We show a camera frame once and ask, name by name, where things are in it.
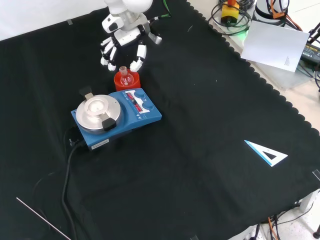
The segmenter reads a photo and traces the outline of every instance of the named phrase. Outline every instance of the green cable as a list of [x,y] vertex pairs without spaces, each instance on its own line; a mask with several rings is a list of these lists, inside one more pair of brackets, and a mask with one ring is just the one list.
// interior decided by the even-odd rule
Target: green cable
[[165,14],[165,15],[162,15],[161,17],[162,17],[162,18],[170,18],[170,17],[171,17],[171,12],[170,12],[170,10],[169,10],[169,7],[168,7],[168,5],[167,5],[166,0],[163,0],[163,5],[165,6],[165,8],[166,8],[166,10],[168,11],[168,13]]
[[170,12],[170,10],[169,10],[169,8],[168,8],[168,5],[167,5],[166,0],[163,0],[163,4],[164,4],[166,10],[167,10],[167,11],[169,12],[169,14],[171,15],[171,12]]

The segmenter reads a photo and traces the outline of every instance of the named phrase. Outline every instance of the black tablecloth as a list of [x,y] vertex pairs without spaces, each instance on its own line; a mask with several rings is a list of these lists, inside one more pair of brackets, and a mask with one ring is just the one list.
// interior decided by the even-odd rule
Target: black tablecloth
[[[73,156],[68,198],[91,239],[226,240],[319,187],[312,174],[320,169],[319,132],[185,0],[168,5],[173,17],[154,23],[163,42],[146,39],[140,72],[162,120]],[[164,11],[158,0],[147,16]],[[70,234],[60,206],[62,139],[74,125],[78,89],[115,91],[114,73],[100,65],[108,14],[0,42],[3,239],[46,231],[15,197]],[[135,46],[120,49],[116,62],[128,66],[135,53]],[[288,157],[270,167],[245,140]],[[43,239],[60,238],[48,232]]]

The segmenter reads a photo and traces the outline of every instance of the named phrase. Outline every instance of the white paper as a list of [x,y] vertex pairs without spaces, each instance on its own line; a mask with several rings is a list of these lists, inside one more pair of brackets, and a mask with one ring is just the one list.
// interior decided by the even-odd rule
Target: white paper
[[252,21],[241,58],[294,72],[308,37],[306,32]]

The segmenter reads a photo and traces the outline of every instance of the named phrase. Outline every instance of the tape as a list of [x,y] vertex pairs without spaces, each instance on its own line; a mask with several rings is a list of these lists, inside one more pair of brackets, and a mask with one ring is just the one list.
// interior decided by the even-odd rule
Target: tape
[[313,173],[313,174],[315,175],[315,177],[320,181],[320,171],[317,169],[317,170],[314,170],[312,173]]

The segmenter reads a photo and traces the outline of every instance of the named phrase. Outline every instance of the scalloped edge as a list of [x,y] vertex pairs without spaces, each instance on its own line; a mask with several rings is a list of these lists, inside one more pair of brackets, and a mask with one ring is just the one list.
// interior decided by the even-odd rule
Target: scalloped edge
[[223,37],[223,35],[222,35],[220,32],[218,32],[218,31],[214,28],[214,26],[207,21],[207,19],[204,17],[204,15],[203,15],[202,13],[200,13],[198,10],[196,10],[195,7],[192,6],[190,2],[188,2],[188,0],[185,0],[185,2],[186,2],[187,5],[189,5],[189,7],[190,7],[193,11],[195,11],[195,12],[197,13],[197,15],[198,15],[202,20],[204,20],[204,21],[208,24],[208,26],[209,26],[215,33],[217,33],[217,34],[220,36],[221,40],[222,40],[222,41],[225,43],[225,45],[231,50],[231,52],[233,52],[233,53],[238,57],[238,59],[239,59],[240,61],[244,61],[244,62],[247,63],[247,67],[252,71],[253,75],[256,75],[256,77],[258,77],[258,80],[259,80],[260,83],[262,83],[262,84],[266,85],[268,88],[270,88],[270,91],[271,91],[274,95],[277,95],[277,96],[278,96],[280,102],[283,102],[284,104],[286,104],[287,106],[289,106],[289,107],[291,108],[291,110],[294,112],[294,114],[296,114],[296,115],[302,120],[302,123],[303,123],[306,127],[310,128],[310,130],[311,130],[310,132],[311,132],[312,134],[315,134],[315,135],[317,135],[317,136],[320,136],[319,130],[317,130],[316,128],[312,127],[312,124],[311,124],[309,121],[306,121],[305,116],[303,116],[302,114],[300,114],[300,113],[299,113],[299,110],[298,110],[297,108],[293,107],[293,104],[292,104],[291,102],[287,101],[287,98],[286,98],[285,96],[281,95],[281,93],[280,93],[278,90],[274,89],[274,86],[273,86],[273,85],[271,85],[270,83],[267,83],[267,80],[264,79],[263,77],[261,77],[258,72],[256,72],[255,68],[251,66],[251,63],[250,63],[250,62],[248,62],[248,61],[245,60],[245,59],[242,59],[242,58],[240,57],[240,56],[241,56],[240,53],[237,52],[237,51],[235,51],[235,49],[234,49],[232,46],[230,46],[230,43],[227,41],[227,39],[226,39],[225,37]]

